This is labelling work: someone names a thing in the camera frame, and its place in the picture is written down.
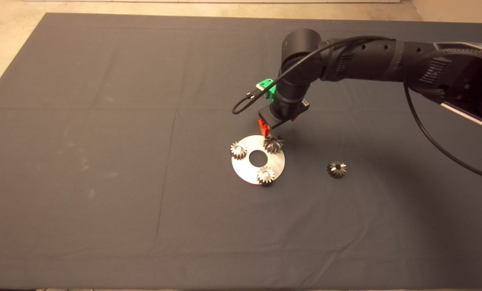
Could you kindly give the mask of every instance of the concrete floor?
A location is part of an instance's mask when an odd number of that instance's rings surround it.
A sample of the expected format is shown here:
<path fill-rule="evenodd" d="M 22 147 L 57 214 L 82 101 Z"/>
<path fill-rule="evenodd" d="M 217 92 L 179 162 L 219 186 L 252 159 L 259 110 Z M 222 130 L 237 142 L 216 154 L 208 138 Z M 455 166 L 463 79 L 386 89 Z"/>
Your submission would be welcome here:
<path fill-rule="evenodd" d="M 288 19 L 423 20 L 410 0 L 403 0 L 400 4 L 190 4 L 0 0 L 0 76 L 47 12 Z M 64 290 L 47 289 L 47 291 Z"/>

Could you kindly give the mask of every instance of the spur gear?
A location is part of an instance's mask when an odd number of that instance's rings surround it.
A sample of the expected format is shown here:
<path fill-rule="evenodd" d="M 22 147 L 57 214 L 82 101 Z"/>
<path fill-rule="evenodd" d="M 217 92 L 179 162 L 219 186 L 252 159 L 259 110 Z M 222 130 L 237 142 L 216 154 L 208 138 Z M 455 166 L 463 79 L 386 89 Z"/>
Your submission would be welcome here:
<path fill-rule="evenodd" d="M 337 160 L 331 161 L 328 165 L 328 173 L 334 178 L 343 177 L 347 173 L 347 164 Z"/>
<path fill-rule="evenodd" d="M 278 135 L 277 137 L 268 135 L 264 139 L 264 148 L 266 151 L 268 151 L 268 153 L 271 153 L 271 154 L 278 153 L 282 149 L 283 145 L 284 145 L 284 140 L 281 138 L 280 135 Z"/>
<path fill-rule="evenodd" d="M 246 157 L 246 145 L 240 141 L 236 141 L 230 145 L 230 154 L 236 160 L 242 160 Z"/>
<path fill-rule="evenodd" d="M 257 181 L 261 185 L 269 185 L 275 180 L 275 172 L 270 167 L 261 167 L 259 171 L 257 171 Z"/>

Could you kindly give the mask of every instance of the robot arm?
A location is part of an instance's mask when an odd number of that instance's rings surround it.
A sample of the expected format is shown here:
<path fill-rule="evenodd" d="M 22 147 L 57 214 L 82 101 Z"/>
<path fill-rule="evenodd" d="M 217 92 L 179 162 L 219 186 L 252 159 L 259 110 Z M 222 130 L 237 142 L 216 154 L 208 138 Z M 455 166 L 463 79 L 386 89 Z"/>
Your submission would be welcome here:
<path fill-rule="evenodd" d="M 282 43 L 279 75 L 306 55 L 336 42 L 313 30 L 289 34 Z M 309 85 L 363 79 L 403 82 L 415 92 L 482 125 L 482 44 L 425 43 L 394 39 L 356 40 L 303 61 L 275 85 L 273 101 L 259 116 L 274 129 L 309 108 Z"/>

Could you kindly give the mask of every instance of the white wall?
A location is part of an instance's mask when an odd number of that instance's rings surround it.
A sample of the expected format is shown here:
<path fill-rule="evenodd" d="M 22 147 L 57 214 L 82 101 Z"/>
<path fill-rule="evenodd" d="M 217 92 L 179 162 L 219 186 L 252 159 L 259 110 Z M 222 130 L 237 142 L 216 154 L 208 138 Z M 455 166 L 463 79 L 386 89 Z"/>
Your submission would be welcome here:
<path fill-rule="evenodd" d="M 482 0 L 411 0 L 424 21 L 482 22 Z"/>

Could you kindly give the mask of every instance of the black cable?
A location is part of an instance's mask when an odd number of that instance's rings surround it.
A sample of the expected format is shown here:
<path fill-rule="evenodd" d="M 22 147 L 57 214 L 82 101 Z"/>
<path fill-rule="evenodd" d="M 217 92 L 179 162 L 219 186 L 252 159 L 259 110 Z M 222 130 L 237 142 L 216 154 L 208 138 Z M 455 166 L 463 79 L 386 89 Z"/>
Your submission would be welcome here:
<path fill-rule="evenodd" d="M 413 118 L 415 119 L 415 122 L 419 126 L 419 129 L 421 129 L 422 133 L 431 142 L 431 144 L 433 144 L 439 151 L 441 151 L 441 153 L 443 153 L 445 156 L 450 158 L 452 161 L 454 161 L 457 164 L 463 166 L 464 168 L 472 171 L 473 173 L 476 173 L 476 174 L 482 176 L 481 170 L 476 169 L 476 168 L 470 166 L 469 164 L 466 164 L 465 162 L 459 160 L 457 157 L 455 157 L 454 155 L 452 155 L 448 151 L 446 151 L 440 144 L 438 144 L 431 137 L 431 135 L 428 133 L 428 131 L 424 128 L 424 125 L 421 122 L 421 120 L 419 119 L 419 116 L 417 116 L 417 112 L 415 111 L 415 108 L 414 108 L 413 103 L 412 103 L 412 98 L 410 97 L 410 91 L 408 89 L 408 85 L 406 83 L 403 83 L 403 86 L 404 86 L 404 94 L 406 95 L 406 101 L 408 102 L 408 107 L 410 107 L 410 111 L 412 112 Z"/>
<path fill-rule="evenodd" d="M 238 101 L 236 103 L 236 105 L 234 105 L 234 107 L 232 108 L 232 114 L 240 114 L 241 112 L 245 111 L 248 107 L 250 107 L 252 104 L 254 104 L 254 102 L 257 101 L 257 99 L 259 99 L 261 96 L 266 94 L 275 84 L 277 84 L 279 81 L 281 81 L 287 74 L 289 74 L 291 71 L 295 70 L 295 68 L 300 66 L 300 64 L 304 63 L 304 61 L 307 61 L 308 59 L 311 59 L 314 55 L 316 55 L 318 53 L 321 53 L 321 52 L 323 52 L 323 51 L 325 51 L 329 48 L 333 48 L 334 46 L 339 46 L 340 44 L 346 44 L 348 42 L 356 42 L 356 41 L 360 41 L 360 40 L 364 40 L 365 42 L 368 42 L 370 40 L 378 40 L 378 39 L 394 40 L 393 38 L 388 38 L 388 37 L 383 37 L 383 36 L 374 36 L 374 35 L 355 36 L 355 37 L 344 38 L 344 39 L 332 42 L 330 44 L 327 44 L 326 46 L 323 46 L 321 48 L 317 48 L 316 50 L 312 51 L 311 53 L 309 53 L 308 55 L 306 55 L 305 57 L 303 57 L 302 59 L 297 61 L 295 64 L 293 64 L 291 67 L 289 67 L 286 71 L 284 71 L 282 74 L 280 74 L 264 90 L 262 90 L 261 92 L 258 92 L 257 94 L 255 94 L 253 96 L 244 97 L 243 99 Z M 250 101 L 248 103 L 246 103 L 246 105 L 244 105 L 241 109 L 236 110 L 237 107 L 239 107 L 239 105 L 241 105 L 241 103 L 243 103 L 244 101 L 249 100 L 249 99 L 250 99 Z"/>

